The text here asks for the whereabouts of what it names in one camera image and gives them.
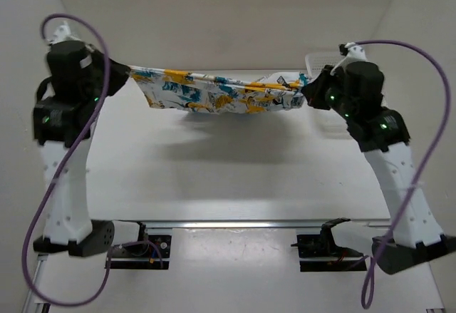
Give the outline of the white printed shorts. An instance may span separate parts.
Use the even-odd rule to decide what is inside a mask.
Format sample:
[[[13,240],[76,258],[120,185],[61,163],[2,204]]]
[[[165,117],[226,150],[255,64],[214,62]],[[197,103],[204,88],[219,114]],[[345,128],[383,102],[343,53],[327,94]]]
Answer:
[[[256,81],[133,66],[130,77],[149,107],[204,114],[255,114],[300,108],[311,79],[302,72],[276,72]]]

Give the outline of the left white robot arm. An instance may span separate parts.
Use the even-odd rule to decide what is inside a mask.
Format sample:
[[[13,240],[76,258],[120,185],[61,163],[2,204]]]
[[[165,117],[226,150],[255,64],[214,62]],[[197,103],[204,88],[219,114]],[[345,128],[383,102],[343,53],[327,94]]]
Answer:
[[[114,224],[89,216],[86,163],[100,107],[129,77],[129,67],[79,40],[51,44],[51,73],[36,91],[33,138],[45,165],[46,224],[35,252],[89,257],[113,243]]]

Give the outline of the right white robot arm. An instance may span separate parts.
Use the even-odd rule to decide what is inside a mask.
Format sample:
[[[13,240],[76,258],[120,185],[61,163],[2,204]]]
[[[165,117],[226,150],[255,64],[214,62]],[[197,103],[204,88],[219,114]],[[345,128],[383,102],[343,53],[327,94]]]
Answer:
[[[302,90],[308,105],[334,110],[371,166],[391,218],[398,218],[385,247],[375,229],[346,218],[325,223],[320,247],[335,256],[344,248],[374,257],[386,274],[455,252],[455,237],[447,235],[433,217],[423,189],[413,184],[415,167],[410,135],[399,112],[383,102],[384,75],[374,63],[355,61],[347,66],[326,65]]]

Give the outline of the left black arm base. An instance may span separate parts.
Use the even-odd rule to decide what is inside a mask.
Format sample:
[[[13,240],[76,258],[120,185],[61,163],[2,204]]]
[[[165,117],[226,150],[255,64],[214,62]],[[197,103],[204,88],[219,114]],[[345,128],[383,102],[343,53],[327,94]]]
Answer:
[[[115,238],[110,256],[111,270],[168,270],[172,230],[136,222],[115,222]]]

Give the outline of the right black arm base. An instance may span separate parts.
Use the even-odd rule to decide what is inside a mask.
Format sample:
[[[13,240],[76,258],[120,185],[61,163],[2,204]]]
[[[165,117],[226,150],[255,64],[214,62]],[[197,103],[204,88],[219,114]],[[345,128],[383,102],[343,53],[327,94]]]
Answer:
[[[296,236],[292,248],[298,250],[300,272],[365,272],[366,258],[360,252],[338,246],[333,238],[332,229],[348,218],[337,218],[322,224],[318,234]]]

